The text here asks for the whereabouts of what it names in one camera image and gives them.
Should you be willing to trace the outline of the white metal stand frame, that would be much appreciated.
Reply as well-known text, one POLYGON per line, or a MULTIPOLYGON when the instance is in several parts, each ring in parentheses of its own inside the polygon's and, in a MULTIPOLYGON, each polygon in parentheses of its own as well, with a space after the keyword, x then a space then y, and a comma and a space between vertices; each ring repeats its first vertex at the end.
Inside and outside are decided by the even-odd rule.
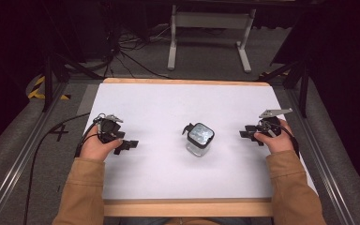
POLYGON ((176 29, 179 27, 186 28, 217 28, 217 29, 238 29, 243 30, 243 37, 237 41, 237 48, 243 70, 246 73, 251 72, 251 65, 248 61, 246 45, 248 36, 252 29, 255 19, 256 10, 251 9, 246 14, 230 14, 230 13, 213 13, 213 12, 183 12, 179 11, 176 5, 172 6, 171 16, 171 45, 169 49, 169 58, 167 69, 175 69, 176 61, 176 29))

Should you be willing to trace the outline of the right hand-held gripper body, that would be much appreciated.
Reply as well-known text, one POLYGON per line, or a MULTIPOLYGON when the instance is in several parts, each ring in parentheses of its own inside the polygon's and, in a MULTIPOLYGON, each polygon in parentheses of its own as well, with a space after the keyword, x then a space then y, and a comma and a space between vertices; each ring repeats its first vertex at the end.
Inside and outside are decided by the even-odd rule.
POLYGON ((281 134, 282 125, 278 119, 279 115, 291 113, 292 108, 280 110, 265 110, 260 116, 257 129, 268 137, 275 138, 281 134))

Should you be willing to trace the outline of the black tripod stand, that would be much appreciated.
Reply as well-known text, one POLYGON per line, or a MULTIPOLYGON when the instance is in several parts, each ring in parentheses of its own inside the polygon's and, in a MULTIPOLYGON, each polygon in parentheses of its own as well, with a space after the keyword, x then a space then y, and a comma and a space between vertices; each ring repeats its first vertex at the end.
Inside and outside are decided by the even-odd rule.
POLYGON ((44 78, 45 78, 45 100, 43 111, 48 111, 53 105, 53 77, 56 77, 59 83, 67 83, 69 81, 69 74, 66 65, 70 65, 78 72, 83 73, 93 80, 103 80, 103 77, 98 76, 91 69, 82 66, 68 57, 57 52, 49 52, 45 56, 44 62, 44 78))
POLYGON ((299 91, 299 111, 301 115, 307 117, 307 95, 308 95, 308 62, 306 60, 291 62, 271 72, 264 72, 257 82, 268 83, 280 74, 287 72, 286 79, 282 82, 282 86, 286 89, 294 88, 300 82, 299 91))

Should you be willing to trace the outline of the clear square jar black lid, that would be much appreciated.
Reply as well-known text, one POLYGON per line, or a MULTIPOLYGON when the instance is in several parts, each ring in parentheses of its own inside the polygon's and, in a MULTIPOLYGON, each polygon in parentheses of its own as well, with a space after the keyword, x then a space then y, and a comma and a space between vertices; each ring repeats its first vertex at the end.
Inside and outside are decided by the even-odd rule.
POLYGON ((196 123, 189 123, 184 127, 182 134, 187 133, 186 149, 195 157, 203 157, 210 148, 215 137, 215 131, 210 127, 196 123))

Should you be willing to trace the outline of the person's right hand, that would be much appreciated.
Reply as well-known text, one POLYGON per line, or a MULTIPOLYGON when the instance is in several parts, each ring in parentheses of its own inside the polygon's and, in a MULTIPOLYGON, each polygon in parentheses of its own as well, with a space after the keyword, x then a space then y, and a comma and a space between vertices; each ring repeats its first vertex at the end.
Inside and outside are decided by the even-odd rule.
POLYGON ((293 142, 291 141, 291 136, 293 135, 291 128, 289 127, 288 123, 282 119, 280 119, 280 125, 287 129, 288 132, 281 131, 281 134, 275 138, 268 137, 261 134, 260 132, 256 132, 254 134, 254 137, 258 141, 263 142, 268 147, 271 154, 294 150, 293 142))

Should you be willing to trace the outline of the white table cover sheet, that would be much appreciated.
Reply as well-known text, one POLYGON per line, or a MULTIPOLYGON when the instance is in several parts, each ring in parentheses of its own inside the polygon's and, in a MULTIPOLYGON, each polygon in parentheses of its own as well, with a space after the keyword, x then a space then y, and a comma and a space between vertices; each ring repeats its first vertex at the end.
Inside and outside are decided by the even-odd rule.
POLYGON ((123 120, 136 148, 106 159, 107 200, 269 198, 269 151, 239 131, 279 103, 271 86, 103 83, 90 116, 123 120), (203 157, 186 149, 189 123, 215 131, 203 157))

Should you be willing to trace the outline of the person's left hand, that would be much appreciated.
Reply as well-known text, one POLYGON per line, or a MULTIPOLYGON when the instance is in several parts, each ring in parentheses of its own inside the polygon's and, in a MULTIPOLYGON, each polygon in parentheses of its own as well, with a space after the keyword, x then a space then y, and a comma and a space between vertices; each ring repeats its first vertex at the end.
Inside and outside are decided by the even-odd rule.
POLYGON ((104 161, 115 148, 122 144, 122 139, 102 143, 98 138, 98 127, 93 126, 87 134, 87 140, 83 143, 80 158, 104 161))

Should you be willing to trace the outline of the aluminium floor rail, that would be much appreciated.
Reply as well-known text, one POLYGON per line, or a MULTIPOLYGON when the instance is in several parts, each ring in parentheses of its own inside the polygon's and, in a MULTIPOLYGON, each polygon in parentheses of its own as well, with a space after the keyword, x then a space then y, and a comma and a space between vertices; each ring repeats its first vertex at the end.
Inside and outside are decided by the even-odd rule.
POLYGON ((59 83, 56 85, 56 87, 53 89, 53 95, 52 95, 52 102, 48 106, 47 110, 45 112, 42 112, 40 116, 38 117, 35 126, 33 127, 30 136, 27 138, 27 140, 24 142, 24 145, 22 146, 22 149, 18 156, 16 157, 15 161, 10 165, 9 170, 6 173, 5 179, 0 185, 0 212, 5 205, 5 203, 8 200, 8 197, 10 196, 12 190, 16 186, 18 180, 20 179, 23 170, 33 154, 34 148, 37 145, 37 142, 41 136, 41 132, 43 127, 48 121, 48 118, 50 114, 53 111, 54 106, 59 101, 61 95, 66 90, 67 84, 59 83))
POLYGON ((302 129, 307 135, 307 141, 311 147, 311 154, 314 159, 314 163, 319 171, 320 177, 331 200, 331 203, 334 205, 341 225, 356 225, 353 216, 351 215, 351 212, 338 188, 338 183, 323 156, 322 149, 313 134, 311 126, 299 109, 297 95, 292 90, 286 90, 286 94, 289 101, 291 102, 292 109, 296 114, 298 122, 301 124, 302 129))

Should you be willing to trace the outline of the yellow black floor tape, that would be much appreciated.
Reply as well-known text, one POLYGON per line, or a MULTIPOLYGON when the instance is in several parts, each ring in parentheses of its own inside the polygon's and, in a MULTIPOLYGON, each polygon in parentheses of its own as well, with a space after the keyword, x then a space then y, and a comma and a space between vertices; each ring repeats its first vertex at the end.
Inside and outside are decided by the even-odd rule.
POLYGON ((39 76, 32 87, 31 91, 28 94, 29 98, 39 98, 44 99, 45 95, 39 92, 40 87, 45 82, 45 77, 43 75, 39 76))

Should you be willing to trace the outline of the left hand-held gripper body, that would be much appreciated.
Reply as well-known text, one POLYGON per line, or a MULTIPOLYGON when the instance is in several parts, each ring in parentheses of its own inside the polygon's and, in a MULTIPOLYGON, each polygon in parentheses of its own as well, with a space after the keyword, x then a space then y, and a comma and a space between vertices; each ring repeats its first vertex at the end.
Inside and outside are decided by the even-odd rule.
POLYGON ((94 119, 94 122, 97 125, 97 136, 102 143, 109 143, 125 137, 125 133, 120 130, 123 120, 113 114, 101 113, 94 119))

